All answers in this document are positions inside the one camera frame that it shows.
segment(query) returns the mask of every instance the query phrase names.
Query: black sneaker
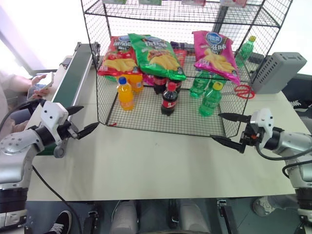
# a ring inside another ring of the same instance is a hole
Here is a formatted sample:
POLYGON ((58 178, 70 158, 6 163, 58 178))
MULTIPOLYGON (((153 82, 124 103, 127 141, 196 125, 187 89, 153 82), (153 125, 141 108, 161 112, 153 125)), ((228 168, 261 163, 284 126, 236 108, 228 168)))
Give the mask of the black sneaker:
POLYGON ((46 234, 68 234, 72 226, 72 214, 62 211, 56 219, 53 227, 46 234))
POLYGON ((301 101, 295 100, 290 101, 295 111, 306 112, 310 107, 312 107, 312 101, 301 101))

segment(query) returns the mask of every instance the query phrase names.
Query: yellow bottle cap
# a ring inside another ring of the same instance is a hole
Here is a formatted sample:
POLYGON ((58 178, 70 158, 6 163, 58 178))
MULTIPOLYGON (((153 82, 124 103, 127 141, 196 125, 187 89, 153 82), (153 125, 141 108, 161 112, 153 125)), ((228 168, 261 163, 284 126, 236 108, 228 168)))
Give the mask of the yellow bottle cap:
POLYGON ((221 90, 223 88, 223 84, 221 82, 218 82, 216 81, 214 84, 213 84, 213 89, 214 90, 221 90))
POLYGON ((250 40, 251 42, 254 42, 254 41, 255 41, 255 39, 256 39, 256 37, 255 37, 255 36, 250 36, 250 38, 249 38, 249 40, 250 40))

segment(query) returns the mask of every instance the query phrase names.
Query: metal rack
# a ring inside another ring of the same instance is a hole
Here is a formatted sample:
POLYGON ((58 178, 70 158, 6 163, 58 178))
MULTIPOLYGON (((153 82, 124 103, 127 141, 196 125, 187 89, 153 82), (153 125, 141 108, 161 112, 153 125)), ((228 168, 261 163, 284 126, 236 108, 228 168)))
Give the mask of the metal rack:
MULTIPOLYGON (((151 34, 167 41, 193 43, 192 31, 198 30, 215 31, 229 37, 233 40, 233 51, 238 51, 249 36, 256 36, 254 52, 265 57, 291 3, 292 0, 249 0, 245 8, 229 8, 220 6, 216 0, 206 1, 204 7, 182 5, 180 0, 163 0, 161 6, 141 5, 138 0, 127 0, 125 5, 81 0, 90 46, 95 42, 100 44, 99 52, 93 53, 95 64, 101 64, 111 36, 151 34)), ((247 100, 223 95, 215 113, 202 117, 198 113, 201 99, 191 98, 188 91, 197 73, 194 62, 194 56, 186 57, 183 70, 187 80, 182 84, 176 110, 170 117, 161 114, 161 96, 149 86, 135 95, 132 111, 123 111, 117 102, 117 83, 97 76, 99 122, 114 127, 194 136, 236 136, 240 123, 222 120, 217 114, 243 114, 247 100)), ((247 62, 239 71, 242 83, 250 83, 251 72, 257 72, 260 65, 247 62)), ((227 93, 234 87, 228 81, 222 92, 227 93)))

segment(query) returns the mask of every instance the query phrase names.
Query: white table surface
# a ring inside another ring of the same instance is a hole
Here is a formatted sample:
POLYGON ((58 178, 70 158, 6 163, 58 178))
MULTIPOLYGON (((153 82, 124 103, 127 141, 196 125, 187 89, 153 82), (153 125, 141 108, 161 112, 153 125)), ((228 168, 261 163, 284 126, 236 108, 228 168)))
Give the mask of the white table surface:
MULTIPOLYGON (((56 84, 61 81, 64 72, 62 67, 58 70, 56 84)), ((78 103, 85 108, 75 114, 72 121, 81 129, 97 121, 93 69, 78 103)), ((252 114, 264 107, 270 108, 276 127, 290 132, 309 133, 282 92, 256 95, 248 101, 245 114, 252 114)), ((253 147, 247 147, 245 153, 240 154, 208 137, 122 129, 102 124, 82 140, 71 139, 64 158, 37 156, 34 165, 66 200, 243 197, 294 193, 290 181, 281 172, 285 162, 263 159, 253 147)), ((28 200, 58 198, 33 173, 28 200)))

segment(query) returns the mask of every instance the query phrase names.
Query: black cable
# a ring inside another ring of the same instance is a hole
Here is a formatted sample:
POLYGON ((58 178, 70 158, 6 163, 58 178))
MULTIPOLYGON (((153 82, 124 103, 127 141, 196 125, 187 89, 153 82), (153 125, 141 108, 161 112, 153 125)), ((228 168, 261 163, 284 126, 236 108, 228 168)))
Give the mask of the black cable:
POLYGON ((36 173, 36 175, 39 177, 39 179, 44 183, 44 185, 47 186, 48 189, 51 190, 51 192, 53 192, 70 209, 70 211, 74 214, 74 216, 75 216, 75 218, 77 220, 79 233, 82 234, 82 229, 81 229, 81 224, 80 224, 80 221, 79 221, 79 217, 78 217, 76 211, 74 210, 74 208, 72 208, 71 205, 69 205, 67 203, 67 201, 65 201, 65 199, 63 197, 61 197, 61 195, 59 195, 54 189, 52 189, 52 187, 44 180, 44 178, 42 178, 42 176, 40 175, 40 173, 37 171, 37 169, 34 166, 33 166, 33 170, 36 173))
POLYGON ((308 164, 308 163, 312 163, 312 160, 308 160, 308 161, 304 161, 304 162, 296 162, 296 163, 293 163, 293 164, 288 164, 288 165, 286 165, 285 167, 282 168, 282 172, 283 172, 284 176, 289 178, 289 175, 287 175, 287 173, 286 173, 286 169, 288 169, 290 167, 294 167, 294 166, 300 166, 300 165, 308 164))
POLYGON ((258 154, 260 154, 261 157, 263 157, 265 159, 268 159, 268 160, 273 160, 273 161, 291 160, 291 159, 295 159, 295 158, 301 157, 303 155, 306 155, 309 152, 312 152, 312 147, 311 147, 311 148, 309 148, 309 149, 307 149, 305 151, 302 151, 302 152, 300 152, 300 153, 298 153, 296 155, 292 155, 292 156, 288 156, 288 157, 269 157, 269 156, 264 155, 261 152, 261 150, 259 148, 259 144, 257 144, 255 146, 255 148, 257 149, 257 152, 258 152, 258 154))
POLYGON ((37 102, 38 104, 41 103, 41 102, 45 102, 44 99, 33 99, 33 100, 30 100, 30 101, 26 101, 26 102, 23 102, 21 105, 18 105, 17 107, 15 107, 14 109, 12 109, 11 111, 9 111, 3 118, 3 120, 1 121, 1 124, 0 124, 0 131, 2 130, 3 126, 4 126, 4 123, 6 122, 6 120, 9 118, 9 116, 15 112, 15 111, 18 111, 19 109, 31 104, 31 103, 35 103, 37 102))

